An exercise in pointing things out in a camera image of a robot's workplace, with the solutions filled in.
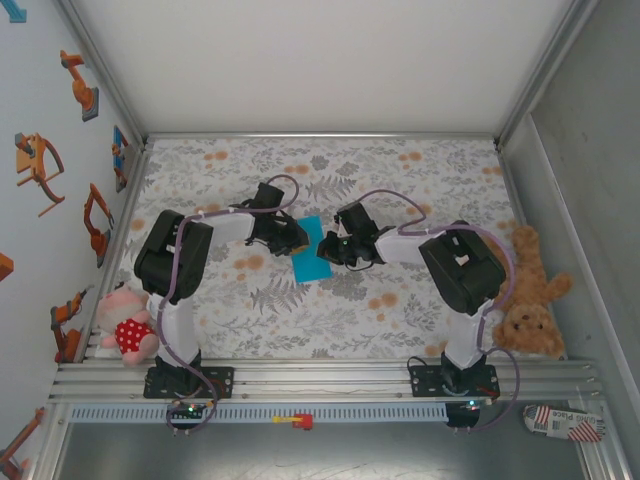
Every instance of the mounting plate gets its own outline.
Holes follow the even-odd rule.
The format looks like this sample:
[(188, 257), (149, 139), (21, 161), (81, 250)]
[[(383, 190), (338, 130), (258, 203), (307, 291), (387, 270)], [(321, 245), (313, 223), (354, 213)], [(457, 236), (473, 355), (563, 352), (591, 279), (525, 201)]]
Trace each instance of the mounting plate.
[[(147, 372), (144, 382), (144, 398), (177, 398), (175, 392), (169, 392), (165, 389), (164, 382), (160, 381), (160, 375), (157, 374), (158, 367), (151, 367)], [(232, 367), (200, 367), (204, 375), (211, 380), (213, 387), (219, 399), (231, 398), (233, 394), (233, 373)], [(193, 399), (211, 398), (211, 392), (207, 388), (201, 389)]]
[(442, 366), (433, 365), (425, 367), (423, 365), (413, 365), (409, 367), (411, 376), (411, 391), (414, 397), (486, 397), (493, 398), (500, 396), (500, 386), (498, 376), (493, 365), (484, 365), (474, 377), (472, 386), (463, 395), (452, 394), (444, 385), (441, 374)]

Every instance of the pink plush toy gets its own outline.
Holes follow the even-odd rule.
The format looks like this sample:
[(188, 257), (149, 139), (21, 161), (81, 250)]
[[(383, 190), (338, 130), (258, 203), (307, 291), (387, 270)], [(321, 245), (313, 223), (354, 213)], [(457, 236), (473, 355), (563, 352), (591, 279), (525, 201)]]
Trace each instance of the pink plush toy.
[(98, 326), (109, 333), (102, 339), (104, 348), (120, 348), (122, 362), (130, 367), (158, 351), (160, 342), (149, 327), (151, 314), (138, 295), (125, 285), (98, 302)]

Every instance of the stuffed teddy bear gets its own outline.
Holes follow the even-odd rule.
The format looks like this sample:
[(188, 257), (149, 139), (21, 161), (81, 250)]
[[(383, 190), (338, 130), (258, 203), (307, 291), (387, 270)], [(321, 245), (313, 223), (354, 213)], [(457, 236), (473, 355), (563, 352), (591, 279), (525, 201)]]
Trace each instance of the stuffed teddy bear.
[[(547, 305), (564, 296), (573, 280), (569, 274), (559, 273), (547, 282), (538, 233), (532, 227), (516, 228), (511, 241), (516, 252), (516, 283), (511, 297), (501, 307), (505, 317), (494, 328), (493, 339), (496, 345), (507, 350), (560, 358), (564, 342)], [(507, 280), (496, 298), (499, 301), (509, 286), (509, 271), (502, 250), (491, 241), (487, 243), (507, 272)]]

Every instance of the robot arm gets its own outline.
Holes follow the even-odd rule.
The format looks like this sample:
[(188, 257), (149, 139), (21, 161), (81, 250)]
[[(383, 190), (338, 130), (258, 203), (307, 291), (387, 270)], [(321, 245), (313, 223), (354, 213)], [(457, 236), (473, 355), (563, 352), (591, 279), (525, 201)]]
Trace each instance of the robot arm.
[(425, 265), (442, 299), (451, 308), (450, 337), (443, 354), (445, 382), (457, 392), (465, 377), (484, 365), (478, 347), (482, 315), (500, 292), (506, 278), (498, 259), (465, 222), (435, 234), (401, 235), (397, 228), (379, 229), (359, 202), (340, 209), (336, 223), (346, 235), (329, 232), (318, 256), (337, 265), (355, 267), (358, 259), (374, 264), (404, 262)]
[[(178, 259), (176, 288), (164, 306), (162, 333), (166, 345), (170, 345), (172, 351), (193, 368), (199, 369), (200, 350), (192, 318), (192, 295), (202, 281), (210, 247), (234, 240), (244, 240), (247, 245), (257, 241), (266, 245), (272, 254), (280, 256), (295, 254), (309, 246), (309, 237), (297, 222), (286, 213), (277, 211), (283, 196), (282, 190), (261, 183), (253, 199), (234, 205), (230, 211), (206, 218), (202, 215), (186, 224)], [(135, 275), (149, 293), (148, 309), (153, 318), (158, 318), (160, 303), (169, 294), (176, 234), (184, 218), (174, 211), (163, 211), (134, 265)], [(160, 346), (156, 364), (168, 378), (178, 379), (168, 390), (193, 392), (199, 380), (184, 371), (180, 362), (167, 351), (166, 345), (163, 342)]]

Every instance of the floral tablecloth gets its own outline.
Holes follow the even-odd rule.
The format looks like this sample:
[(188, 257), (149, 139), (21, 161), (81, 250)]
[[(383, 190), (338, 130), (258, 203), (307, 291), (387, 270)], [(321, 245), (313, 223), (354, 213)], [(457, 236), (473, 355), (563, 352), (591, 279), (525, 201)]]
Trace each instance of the floral tablecloth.
[[(146, 168), (118, 280), (141, 289), (133, 264), (158, 214), (214, 211), (252, 198), (258, 183), (289, 173), (300, 183), (288, 213), (319, 215), (374, 188), (409, 195), (426, 226), (464, 219), (508, 240), (515, 225), (493, 143), (487, 140), (221, 138), (158, 140)], [(286, 180), (277, 186), (290, 195)], [(365, 206), (378, 226), (417, 218), (401, 199)], [(204, 357), (406, 358), (436, 356), (447, 341), (448, 309), (426, 268), (380, 265), (296, 284), (290, 258), (242, 242), (212, 247), (194, 297)], [(486, 329), (490, 345), (491, 328)], [(112, 352), (99, 350), (97, 356)]]

